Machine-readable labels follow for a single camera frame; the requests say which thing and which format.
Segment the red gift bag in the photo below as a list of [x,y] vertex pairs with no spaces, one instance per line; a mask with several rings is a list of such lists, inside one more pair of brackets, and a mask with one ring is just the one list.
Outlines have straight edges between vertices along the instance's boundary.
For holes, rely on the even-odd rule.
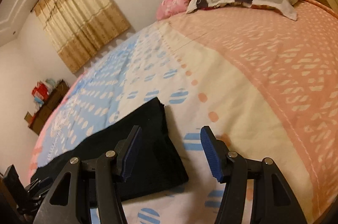
[[46,101],[49,97],[48,88],[41,81],[37,82],[37,85],[33,88],[31,94],[32,94],[33,97],[37,97],[42,101]]

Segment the pink and blue bedspread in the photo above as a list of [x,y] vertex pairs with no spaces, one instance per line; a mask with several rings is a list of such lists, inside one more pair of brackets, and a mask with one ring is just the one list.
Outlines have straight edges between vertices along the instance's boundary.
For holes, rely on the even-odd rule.
[[224,186],[199,131],[209,126],[242,156],[272,158],[309,223],[337,197],[337,15],[313,0],[297,21],[224,7],[153,23],[84,72],[41,131],[33,177],[54,158],[153,98],[189,180],[124,203],[129,223],[213,223]]

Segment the black knitted garment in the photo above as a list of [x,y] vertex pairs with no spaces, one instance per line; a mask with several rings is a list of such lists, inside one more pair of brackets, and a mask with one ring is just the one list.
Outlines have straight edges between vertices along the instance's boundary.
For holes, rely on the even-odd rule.
[[188,182],[188,174],[168,134],[164,105],[157,98],[138,107],[116,124],[87,137],[75,149],[57,156],[46,166],[37,168],[31,178],[55,179],[74,156],[83,160],[98,158],[125,139],[135,125],[142,129],[142,142],[131,177],[116,186],[120,199],[127,201]]

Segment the beige patterned window curtain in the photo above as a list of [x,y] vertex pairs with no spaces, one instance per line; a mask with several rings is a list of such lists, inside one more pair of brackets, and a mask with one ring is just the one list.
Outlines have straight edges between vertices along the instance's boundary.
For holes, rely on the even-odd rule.
[[39,0],[33,11],[72,73],[130,27],[113,0]]

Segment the dark brown wooden desk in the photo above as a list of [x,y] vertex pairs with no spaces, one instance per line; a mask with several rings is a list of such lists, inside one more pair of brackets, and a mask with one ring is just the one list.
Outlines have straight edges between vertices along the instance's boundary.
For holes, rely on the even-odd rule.
[[33,115],[32,121],[28,122],[28,127],[35,134],[39,135],[41,133],[47,120],[60,105],[68,90],[69,86],[64,80],[61,80],[56,84],[55,89],[52,90],[45,103],[43,103],[39,110]]

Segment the brown cardboard box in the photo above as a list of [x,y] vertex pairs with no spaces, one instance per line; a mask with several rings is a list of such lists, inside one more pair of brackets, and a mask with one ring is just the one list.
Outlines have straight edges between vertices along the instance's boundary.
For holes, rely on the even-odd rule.
[[33,121],[33,116],[31,115],[30,112],[27,112],[25,117],[24,117],[24,120],[28,123],[28,124],[31,124],[32,121]]

